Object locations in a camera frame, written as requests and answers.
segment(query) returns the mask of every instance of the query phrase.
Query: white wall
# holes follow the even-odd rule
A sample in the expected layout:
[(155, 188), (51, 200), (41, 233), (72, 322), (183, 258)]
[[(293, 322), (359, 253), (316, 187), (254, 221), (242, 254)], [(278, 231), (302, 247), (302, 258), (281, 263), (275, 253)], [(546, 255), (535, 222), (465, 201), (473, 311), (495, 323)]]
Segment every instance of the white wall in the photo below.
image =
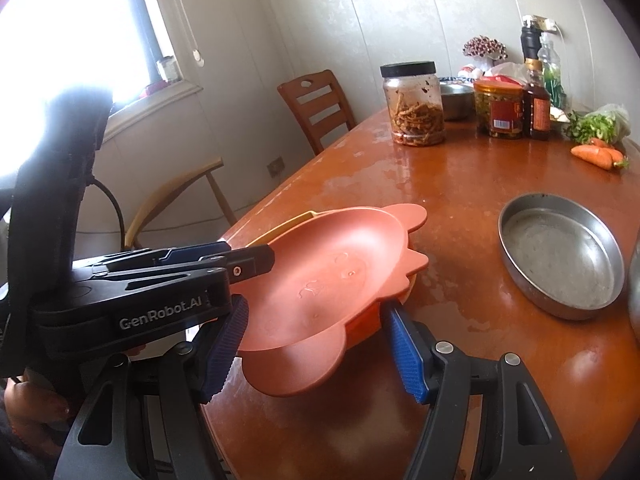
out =
[[(433, 59), (438, 74), (469, 60), (463, 44), (484, 34), (522, 62), (520, 17), (555, 19), (562, 79), (575, 105), (625, 104), (640, 125), (640, 59), (602, 0), (264, 0), (274, 12), (280, 51), (294, 74), (330, 68), (358, 120), (384, 105), (381, 64)], [(634, 132), (640, 139), (640, 126)]]
[[(117, 197), (128, 225), (141, 202), (175, 175), (222, 156), (214, 176), (240, 218), (313, 156), (276, 92), (292, 77), (260, 0), (183, 0), (205, 65), (204, 88), (169, 104), (108, 140), (95, 176)], [(266, 165), (283, 156), (285, 174)], [(228, 224), (203, 179), (149, 224), (143, 244), (159, 247), (217, 239)], [(118, 250), (118, 223), (108, 200), (91, 187), (82, 202), (76, 257)]]

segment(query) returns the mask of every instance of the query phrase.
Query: wall outlet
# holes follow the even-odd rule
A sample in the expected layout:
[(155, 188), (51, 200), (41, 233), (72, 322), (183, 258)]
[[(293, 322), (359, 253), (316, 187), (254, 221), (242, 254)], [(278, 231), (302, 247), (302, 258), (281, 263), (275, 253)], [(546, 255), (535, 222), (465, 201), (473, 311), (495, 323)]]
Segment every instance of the wall outlet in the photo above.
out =
[(284, 160), (282, 160), (282, 156), (279, 156), (267, 164), (267, 170), (269, 170), (271, 178), (279, 176), (284, 171)]

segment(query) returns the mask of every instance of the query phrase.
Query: human hand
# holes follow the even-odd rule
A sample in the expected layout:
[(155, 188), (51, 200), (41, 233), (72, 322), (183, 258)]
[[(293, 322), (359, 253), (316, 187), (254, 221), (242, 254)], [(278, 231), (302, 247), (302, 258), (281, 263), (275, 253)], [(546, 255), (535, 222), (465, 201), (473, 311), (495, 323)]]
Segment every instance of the human hand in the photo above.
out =
[(53, 442), (43, 424), (61, 422), (69, 417), (69, 405), (64, 397), (29, 381), (28, 374), (21, 383), (7, 379), (4, 408), (15, 435), (36, 456), (55, 458), (62, 448)]

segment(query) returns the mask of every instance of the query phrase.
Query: wooden table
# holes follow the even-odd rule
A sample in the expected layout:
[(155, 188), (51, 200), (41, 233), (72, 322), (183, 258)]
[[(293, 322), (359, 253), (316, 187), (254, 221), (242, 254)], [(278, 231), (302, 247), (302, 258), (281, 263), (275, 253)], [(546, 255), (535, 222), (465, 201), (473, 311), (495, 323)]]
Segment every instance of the wooden table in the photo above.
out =
[[(413, 202), (429, 214), (412, 235), (429, 256), (406, 307), (469, 355), (516, 352), (562, 431), (580, 480), (596, 480), (640, 415), (640, 352), (626, 293), (595, 320), (567, 322), (536, 308), (500, 261), (497, 221), (511, 198), (557, 193), (593, 211), (628, 265), (640, 223), (640, 152), (607, 173), (569, 154), (570, 144), (476, 137), (450, 123), (444, 144), (407, 148), (380, 112), (321, 153), (260, 202), (225, 238), (244, 246), (307, 210)], [(404, 392), (378, 333), (349, 350), (320, 387), (277, 399), (244, 380), (238, 359), (205, 408), (210, 430), (239, 480), (393, 480), (409, 462), (426, 409)], [(480, 415), (472, 397), (460, 465), (470, 471)]]

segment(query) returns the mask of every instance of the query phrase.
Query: red label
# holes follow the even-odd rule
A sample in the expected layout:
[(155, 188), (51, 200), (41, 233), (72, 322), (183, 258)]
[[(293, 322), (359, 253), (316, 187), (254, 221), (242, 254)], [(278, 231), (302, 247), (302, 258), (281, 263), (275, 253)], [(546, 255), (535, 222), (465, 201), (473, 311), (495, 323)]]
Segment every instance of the red label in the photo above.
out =
[(546, 99), (533, 99), (533, 129), (548, 132), (551, 129), (551, 102)]
[(491, 103), (492, 130), (512, 133), (513, 123), (520, 117), (520, 103), (511, 101), (494, 101)]

